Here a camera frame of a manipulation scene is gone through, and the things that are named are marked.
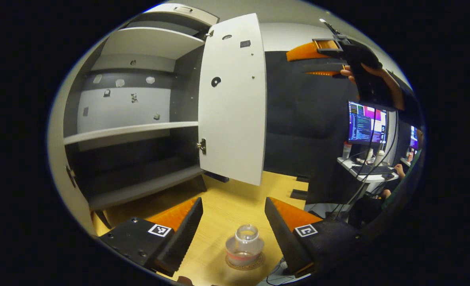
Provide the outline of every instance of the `table surface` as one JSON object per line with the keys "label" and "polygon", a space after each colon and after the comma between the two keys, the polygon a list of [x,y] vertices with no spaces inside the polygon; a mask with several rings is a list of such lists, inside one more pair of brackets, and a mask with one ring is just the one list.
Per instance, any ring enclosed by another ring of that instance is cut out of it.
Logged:
{"label": "table surface", "polygon": [[[344,161],[344,158],[342,157],[337,158],[337,162],[340,163],[346,170],[348,170],[350,174],[353,175],[353,177],[355,177],[357,175],[357,172],[355,172],[355,170],[353,170],[351,167],[360,166],[360,165],[356,165],[350,159],[344,162],[343,161]],[[367,180],[365,182],[366,183],[381,183],[381,182],[393,181],[399,178],[397,174],[393,174],[393,175],[394,177],[391,179],[384,179],[380,174],[370,174],[369,176],[367,176]],[[365,177],[366,177],[365,175],[361,174],[358,177],[356,177],[356,179],[358,181],[363,181]]]}
{"label": "table surface", "polygon": [[402,157],[401,157],[400,161],[401,161],[402,163],[405,163],[408,167],[411,165],[405,158],[402,158]]}
{"label": "table surface", "polygon": [[[203,216],[191,246],[180,269],[171,278],[179,276],[191,279],[195,286],[254,286],[264,280],[282,258],[282,252],[265,215],[266,197],[274,197],[297,208],[304,209],[305,202],[290,198],[293,189],[308,189],[308,183],[296,181],[296,177],[263,172],[260,186],[236,180],[222,183],[203,175],[207,192],[191,193],[184,187],[173,187],[153,196],[116,206],[105,211],[108,220],[115,226],[132,216],[149,218],[192,197],[201,197]],[[108,232],[93,215],[97,234]],[[257,226],[265,242],[265,262],[253,270],[235,270],[225,262],[225,243],[242,224]]]}

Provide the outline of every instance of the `computer monitor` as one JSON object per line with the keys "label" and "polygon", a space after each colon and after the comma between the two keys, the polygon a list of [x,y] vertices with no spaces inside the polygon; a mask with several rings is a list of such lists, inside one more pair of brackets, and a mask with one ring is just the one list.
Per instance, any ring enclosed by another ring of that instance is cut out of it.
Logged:
{"label": "computer monitor", "polygon": [[386,143],[387,112],[385,110],[378,110],[348,101],[348,113],[350,117],[348,143],[369,145],[373,126],[374,134],[373,143],[371,144],[379,145],[380,143]]}
{"label": "computer monitor", "polygon": [[411,127],[410,147],[415,150],[418,149],[417,128],[414,126]]}

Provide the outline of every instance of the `cabinet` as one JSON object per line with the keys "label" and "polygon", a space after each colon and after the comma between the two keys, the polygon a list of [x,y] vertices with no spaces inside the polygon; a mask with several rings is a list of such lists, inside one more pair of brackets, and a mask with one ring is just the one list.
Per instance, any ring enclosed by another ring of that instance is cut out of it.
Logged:
{"label": "cabinet", "polygon": [[[106,40],[85,78],[102,83],[113,73],[162,74],[171,78],[169,110],[163,121],[153,123],[148,116],[155,112],[143,109],[140,122],[136,118],[118,126],[113,118],[131,112],[131,103],[123,110],[106,103],[110,112],[101,112],[80,100],[80,133],[65,136],[64,145],[91,210],[159,192],[204,171],[261,183],[266,71],[258,18],[249,14],[218,21],[193,7],[162,4]],[[108,102],[133,88],[117,83],[89,92]],[[104,89],[111,92],[107,98]]]}

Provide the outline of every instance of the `cabinet door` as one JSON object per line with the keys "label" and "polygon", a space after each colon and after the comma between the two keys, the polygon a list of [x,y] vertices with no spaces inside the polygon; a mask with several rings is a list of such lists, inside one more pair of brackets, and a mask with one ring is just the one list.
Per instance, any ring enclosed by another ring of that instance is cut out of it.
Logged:
{"label": "cabinet door", "polygon": [[215,24],[201,64],[200,167],[260,185],[266,132],[265,53],[256,14]]}

